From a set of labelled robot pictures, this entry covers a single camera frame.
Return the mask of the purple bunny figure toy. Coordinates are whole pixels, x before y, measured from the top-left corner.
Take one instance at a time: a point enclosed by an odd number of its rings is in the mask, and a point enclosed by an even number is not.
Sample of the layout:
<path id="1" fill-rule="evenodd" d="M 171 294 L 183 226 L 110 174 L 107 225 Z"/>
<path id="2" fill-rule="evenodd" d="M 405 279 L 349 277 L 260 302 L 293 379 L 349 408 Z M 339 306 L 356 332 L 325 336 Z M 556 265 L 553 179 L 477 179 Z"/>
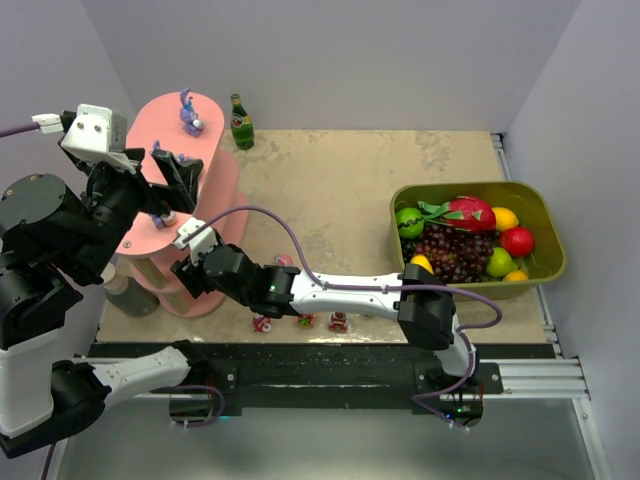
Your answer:
<path id="1" fill-rule="evenodd" d="M 183 130 L 192 137 L 199 137 L 204 130 L 204 123 L 199 118 L 192 104 L 191 89 L 189 87 L 179 92 L 181 109 L 179 118 L 183 123 Z"/>

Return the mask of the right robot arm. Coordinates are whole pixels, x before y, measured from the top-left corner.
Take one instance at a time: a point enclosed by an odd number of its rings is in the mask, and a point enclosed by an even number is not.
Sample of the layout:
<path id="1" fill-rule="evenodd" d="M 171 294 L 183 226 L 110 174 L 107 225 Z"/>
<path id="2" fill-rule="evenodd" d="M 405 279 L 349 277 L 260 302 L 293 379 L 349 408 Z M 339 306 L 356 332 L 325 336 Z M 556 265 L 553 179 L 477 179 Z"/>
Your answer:
<path id="1" fill-rule="evenodd" d="M 260 265 L 233 244 L 173 245 L 188 251 L 171 271 L 194 298 L 220 292 L 273 319 L 337 312 L 385 318 L 400 326 L 410 345 L 433 352 L 446 375 L 466 379 L 474 373 L 475 351 L 461 332 L 456 290 L 420 266 L 370 277 L 336 276 Z"/>

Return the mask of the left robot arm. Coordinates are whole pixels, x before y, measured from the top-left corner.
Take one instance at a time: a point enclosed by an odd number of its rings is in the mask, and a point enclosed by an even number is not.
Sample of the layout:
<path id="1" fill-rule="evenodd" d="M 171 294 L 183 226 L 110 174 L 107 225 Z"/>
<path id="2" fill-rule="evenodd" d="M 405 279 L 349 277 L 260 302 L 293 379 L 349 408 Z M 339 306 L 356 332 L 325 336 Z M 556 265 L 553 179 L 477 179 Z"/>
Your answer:
<path id="1" fill-rule="evenodd" d="M 127 149 L 129 171 L 76 159 L 82 196 L 51 174 L 13 183 L 1 197 L 1 448 L 16 458 L 69 438 L 110 406 L 163 388 L 190 389 L 206 359 L 189 341 L 118 367 L 56 360 L 55 344 L 81 288 L 102 272 L 141 213 L 190 213 L 203 164 L 153 159 L 164 182 L 142 173 L 145 151 Z"/>

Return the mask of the pink egg shaped toy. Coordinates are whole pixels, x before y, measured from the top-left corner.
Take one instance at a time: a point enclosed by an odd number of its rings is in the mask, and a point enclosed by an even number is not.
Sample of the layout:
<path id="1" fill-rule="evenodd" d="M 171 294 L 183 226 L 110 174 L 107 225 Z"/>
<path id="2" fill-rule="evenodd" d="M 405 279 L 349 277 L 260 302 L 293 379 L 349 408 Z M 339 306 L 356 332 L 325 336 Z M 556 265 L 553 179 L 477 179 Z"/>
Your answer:
<path id="1" fill-rule="evenodd" d="M 292 266 L 293 259 L 287 254 L 279 254 L 275 257 L 275 262 L 279 266 Z"/>

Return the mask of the small purple bunny cupcake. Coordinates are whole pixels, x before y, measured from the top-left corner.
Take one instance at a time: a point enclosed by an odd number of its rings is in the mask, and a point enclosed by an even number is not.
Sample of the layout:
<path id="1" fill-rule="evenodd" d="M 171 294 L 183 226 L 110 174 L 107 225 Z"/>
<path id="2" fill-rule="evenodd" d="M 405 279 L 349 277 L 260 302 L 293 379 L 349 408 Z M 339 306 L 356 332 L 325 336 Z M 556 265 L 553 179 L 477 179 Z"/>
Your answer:
<path id="1" fill-rule="evenodd" d="M 167 214 L 151 215 L 150 218 L 153 222 L 154 227 L 158 230 L 171 227 L 177 221 L 176 213 L 174 211 L 170 211 Z"/>

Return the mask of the purple bunny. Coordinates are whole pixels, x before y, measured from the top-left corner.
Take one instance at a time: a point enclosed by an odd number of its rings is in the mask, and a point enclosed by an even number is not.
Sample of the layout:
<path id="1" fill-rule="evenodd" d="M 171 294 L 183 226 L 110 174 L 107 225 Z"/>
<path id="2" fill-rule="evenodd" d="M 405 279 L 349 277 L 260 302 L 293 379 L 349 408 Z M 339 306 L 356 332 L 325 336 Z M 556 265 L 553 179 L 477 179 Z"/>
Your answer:
<path id="1" fill-rule="evenodd" d="M 153 142 L 152 147 L 150 149 L 150 154 L 153 154 L 155 151 L 161 150 L 161 144 L 159 140 Z M 194 157 L 187 156 L 184 153 L 172 153 L 174 160 L 179 164 L 186 164 L 188 162 L 192 162 L 195 160 Z"/>

